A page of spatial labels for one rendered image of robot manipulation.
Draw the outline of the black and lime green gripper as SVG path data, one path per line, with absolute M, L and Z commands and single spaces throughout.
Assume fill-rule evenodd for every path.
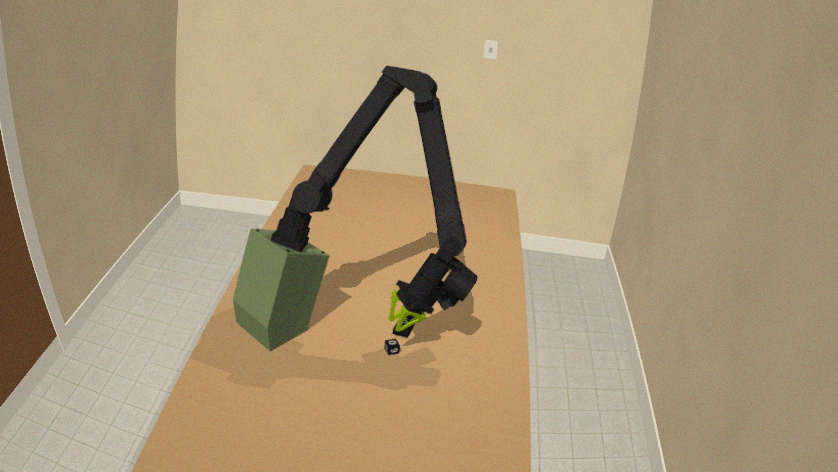
M 399 286 L 400 289 L 398 290 L 398 292 L 395 290 L 392 291 L 389 320 L 394 321 L 399 317 L 395 329 L 398 332 L 401 332 L 409 326 L 425 320 L 427 318 L 425 312 L 428 314 L 432 314 L 432 312 L 434 311 L 432 306 L 424 304 L 422 303 L 422 301 L 426 297 L 428 292 L 431 290 L 431 288 L 433 286 L 438 286 L 438 284 L 429 281 L 421 275 L 422 274 L 420 273 L 420 271 L 418 271 L 415 277 L 410 282 L 410 285 L 409 283 L 398 280 L 396 285 Z M 398 300 L 401 300 L 403 306 L 394 315 L 396 303 Z M 415 317 L 402 326 L 402 323 L 408 315 L 412 315 Z

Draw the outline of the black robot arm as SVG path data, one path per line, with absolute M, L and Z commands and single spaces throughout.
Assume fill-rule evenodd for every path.
M 312 217 L 309 213 L 330 209 L 328 204 L 333 195 L 331 185 L 336 184 L 355 152 L 404 88 L 414 92 L 414 106 L 430 181 L 440 246 L 437 253 L 431 253 L 419 269 L 421 276 L 433 283 L 440 283 L 431 288 L 422 303 L 433 306 L 438 301 L 442 309 L 446 310 L 455 306 L 459 300 L 463 301 L 466 298 L 477 282 L 477 275 L 455 258 L 464 249 L 467 241 L 466 233 L 456 192 L 440 101 L 436 97 L 437 84 L 428 74 L 421 71 L 393 66 L 386 66 L 383 69 L 376 86 L 316 166 L 308 181 L 303 181 L 294 188 L 289 206 L 286 207 L 283 218 L 279 220 L 271 241 L 298 252 L 304 249 L 303 245 L 305 243 L 307 245 L 309 241 L 310 228 L 308 226 Z M 463 230 L 461 230 L 461 222 Z M 451 272 L 444 281 L 441 281 L 449 269 Z

